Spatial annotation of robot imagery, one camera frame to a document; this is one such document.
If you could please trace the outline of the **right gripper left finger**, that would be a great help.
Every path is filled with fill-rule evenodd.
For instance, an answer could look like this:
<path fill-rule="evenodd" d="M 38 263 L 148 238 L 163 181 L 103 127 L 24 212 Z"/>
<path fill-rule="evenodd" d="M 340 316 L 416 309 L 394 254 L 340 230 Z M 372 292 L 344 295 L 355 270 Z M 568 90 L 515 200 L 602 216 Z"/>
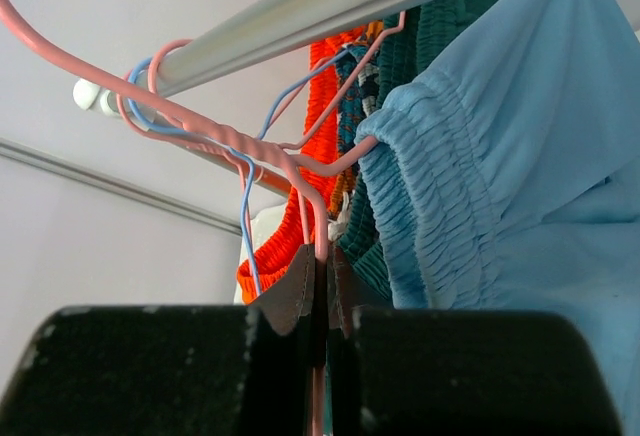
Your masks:
<path fill-rule="evenodd" d="M 1 399 L 5 435 L 310 435 L 316 261 L 249 305 L 67 306 Z"/>

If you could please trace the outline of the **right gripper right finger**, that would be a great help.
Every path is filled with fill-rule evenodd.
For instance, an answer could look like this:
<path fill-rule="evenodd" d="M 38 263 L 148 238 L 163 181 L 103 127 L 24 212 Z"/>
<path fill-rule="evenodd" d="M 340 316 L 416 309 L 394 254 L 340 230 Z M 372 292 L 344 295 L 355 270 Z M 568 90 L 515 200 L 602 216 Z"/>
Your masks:
<path fill-rule="evenodd" d="M 582 335 L 530 311 L 396 310 L 339 248 L 327 263 L 337 435 L 618 435 Z"/>

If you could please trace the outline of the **light blue shorts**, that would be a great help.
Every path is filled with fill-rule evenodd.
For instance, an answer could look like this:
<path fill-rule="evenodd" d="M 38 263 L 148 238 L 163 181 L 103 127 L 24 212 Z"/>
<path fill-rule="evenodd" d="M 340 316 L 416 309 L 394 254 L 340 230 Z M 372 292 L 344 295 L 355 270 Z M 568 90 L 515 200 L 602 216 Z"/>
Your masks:
<path fill-rule="evenodd" d="M 535 309 L 639 431 L 639 43 L 616 0 L 498 0 L 360 124 L 399 309 Z"/>

